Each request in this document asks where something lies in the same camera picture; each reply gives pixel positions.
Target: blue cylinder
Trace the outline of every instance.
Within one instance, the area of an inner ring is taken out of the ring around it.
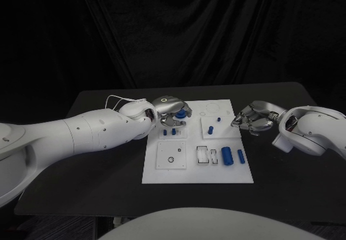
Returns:
[[[243,152],[242,152],[240,149],[237,150],[237,156],[239,156],[239,163],[243,164],[245,163],[245,159],[243,159]]]
[[[175,117],[177,119],[183,119],[183,118],[185,117],[185,111],[181,109],[181,110],[175,113],[174,117]]]
[[[233,158],[232,158],[232,153],[230,153],[230,148],[224,146],[222,149],[222,158],[223,158],[223,164],[226,166],[233,164]]]
[[[213,129],[214,129],[213,126],[210,126],[207,131],[209,134],[213,134]]]

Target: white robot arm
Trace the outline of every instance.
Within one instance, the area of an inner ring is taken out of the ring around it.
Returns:
[[[188,105],[175,97],[162,96],[152,103],[123,99],[131,102],[118,112],[105,108],[38,124],[0,123],[0,207],[56,161],[144,138],[158,120],[164,126],[184,125],[173,120],[181,109],[191,116]]]
[[[346,159],[346,116],[335,110],[301,106],[285,110],[265,101],[253,101],[236,115],[232,126],[258,136],[278,124],[272,145],[288,153],[295,147],[320,156],[333,149]]]

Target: black backdrop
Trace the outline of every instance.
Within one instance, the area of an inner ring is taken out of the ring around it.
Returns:
[[[0,122],[63,118],[83,90],[286,81],[346,112],[344,13],[344,0],[7,1]]]

